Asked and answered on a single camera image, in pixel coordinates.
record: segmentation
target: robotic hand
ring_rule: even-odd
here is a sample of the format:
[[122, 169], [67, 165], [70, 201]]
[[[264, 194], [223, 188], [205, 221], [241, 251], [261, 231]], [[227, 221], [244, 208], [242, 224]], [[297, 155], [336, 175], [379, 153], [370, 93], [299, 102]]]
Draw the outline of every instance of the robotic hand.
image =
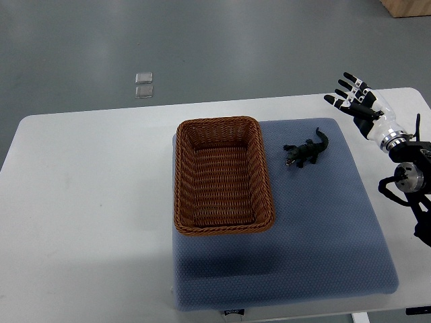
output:
[[[326, 95], [325, 100], [342, 112], [354, 117], [354, 123], [362, 135], [377, 143], [389, 153], [393, 162], [400, 163], [394, 176], [384, 178], [378, 185], [379, 192], [400, 205], [411, 207], [418, 224], [415, 236], [431, 246], [431, 143], [420, 141], [420, 115], [416, 118], [416, 133], [409, 135], [395, 121], [396, 116], [387, 101], [376, 91], [352, 74], [344, 77], [353, 85], [340, 79], [338, 83], [347, 89], [335, 93], [341, 98]], [[393, 194], [386, 185], [394, 182], [407, 201]]]

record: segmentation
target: brown woven basket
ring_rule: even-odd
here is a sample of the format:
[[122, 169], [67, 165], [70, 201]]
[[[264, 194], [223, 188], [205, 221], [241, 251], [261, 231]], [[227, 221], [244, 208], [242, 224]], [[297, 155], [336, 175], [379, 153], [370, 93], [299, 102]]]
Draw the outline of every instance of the brown woven basket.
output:
[[259, 123], [195, 119], [176, 131], [174, 224], [187, 236], [246, 234], [275, 220]]

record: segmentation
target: blue cushion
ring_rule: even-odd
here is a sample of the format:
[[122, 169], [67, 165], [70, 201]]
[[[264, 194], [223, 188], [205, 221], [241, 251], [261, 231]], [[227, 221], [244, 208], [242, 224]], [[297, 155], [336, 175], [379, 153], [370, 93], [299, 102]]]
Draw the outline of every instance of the blue cushion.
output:
[[[260, 125], [275, 223], [259, 234], [209, 237], [174, 228], [177, 308], [229, 310], [395, 292], [391, 255], [338, 124], [314, 118]], [[317, 127], [329, 138], [317, 163], [287, 167], [283, 146], [320, 142]]]

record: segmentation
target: toy crocodile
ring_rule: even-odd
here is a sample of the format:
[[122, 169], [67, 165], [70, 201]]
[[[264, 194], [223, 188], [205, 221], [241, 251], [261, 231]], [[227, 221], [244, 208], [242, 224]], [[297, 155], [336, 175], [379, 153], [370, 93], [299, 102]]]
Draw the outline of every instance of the toy crocodile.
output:
[[313, 143], [311, 139], [305, 140], [305, 144], [297, 147], [295, 145], [284, 145], [283, 148], [288, 152], [288, 158], [286, 160], [286, 165], [290, 166], [292, 165], [296, 160], [299, 159], [298, 163], [296, 165], [299, 168], [304, 167], [304, 162], [308, 157], [311, 157], [309, 159], [309, 162], [312, 164], [315, 164], [317, 161], [317, 156], [319, 153], [324, 151], [328, 147], [328, 137], [321, 131], [319, 131], [319, 128], [316, 129], [316, 135], [322, 139], [321, 143]]

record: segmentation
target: gray floor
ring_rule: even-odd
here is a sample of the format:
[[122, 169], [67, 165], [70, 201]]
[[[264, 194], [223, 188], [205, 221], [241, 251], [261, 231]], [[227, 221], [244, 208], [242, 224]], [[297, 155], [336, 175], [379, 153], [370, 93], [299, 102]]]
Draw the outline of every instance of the gray floor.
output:
[[[344, 71], [431, 105], [430, 57], [431, 17], [393, 19], [378, 0], [0, 0], [0, 165], [31, 114], [327, 93]], [[135, 99], [140, 71], [152, 98]]]

